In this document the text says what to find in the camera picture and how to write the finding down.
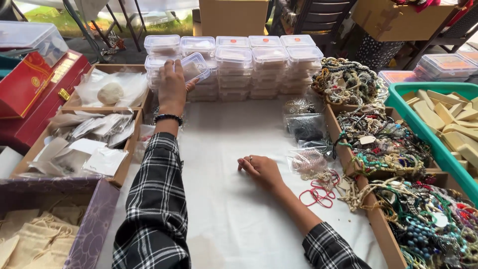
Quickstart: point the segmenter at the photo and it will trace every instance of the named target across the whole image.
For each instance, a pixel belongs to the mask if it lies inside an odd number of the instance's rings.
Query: green plastic tray
[[[389,86],[390,96],[385,101],[386,106],[394,107],[397,112],[407,121],[412,131],[421,139],[432,145],[432,155],[442,171],[449,172],[458,184],[463,188],[468,197],[478,204],[478,184],[468,172],[458,163],[440,139],[436,137],[428,126],[418,117],[409,105],[402,99],[402,95],[410,91],[432,90],[442,94],[453,91],[471,100],[478,97],[478,85],[458,82],[404,82],[392,83]]]

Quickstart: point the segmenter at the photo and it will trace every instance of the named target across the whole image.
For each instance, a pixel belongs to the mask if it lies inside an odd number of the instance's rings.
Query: black and white plaid shirt
[[[187,209],[176,138],[158,133],[144,154],[116,233],[114,269],[189,269]],[[370,269],[327,223],[305,237],[305,257],[316,269]]]

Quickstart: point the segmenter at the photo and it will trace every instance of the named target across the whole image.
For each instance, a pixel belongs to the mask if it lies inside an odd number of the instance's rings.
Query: red box
[[[43,57],[29,53],[0,81],[0,119],[25,117],[52,77]]]
[[[10,146],[20,154],[26,154],[48,125],[48,119],[56,115],[66,102],[59,93],[71,94],[80,83],[83,74],[91,68],[82,54],[69,50],[54,66],[51,81],[38,96],[24,119],[0,120],[0,145]]]

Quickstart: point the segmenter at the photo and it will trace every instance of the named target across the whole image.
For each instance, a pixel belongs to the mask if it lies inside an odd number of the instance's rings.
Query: table
[[[282,101],[191,103],[185,118],[178,142],[193,268],[309,269],[303,238],[286,212],[237,172],[238,158],[268,156],[277,161],[285,183],[297,196],[310,188],[310,182],[293,174],[287,164],[286,156],[296,146],[284,131]],[[138,169],[138,164],[131,166],[121,189],[97,269],[111,265],[114,235],[124,220],[125,200]],[[350,213],[338,200],[331,209],[317,204],[310,209],[372,268],[387,268],[364,211]]]

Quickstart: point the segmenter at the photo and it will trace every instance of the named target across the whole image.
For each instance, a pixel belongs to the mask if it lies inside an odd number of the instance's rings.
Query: purple floral box
[[[95,267],[120,195],[102,178],[0,179],[0,220],[8,211],[87,206],[63,269]],[[68,197],[69,204],[62,204]]]

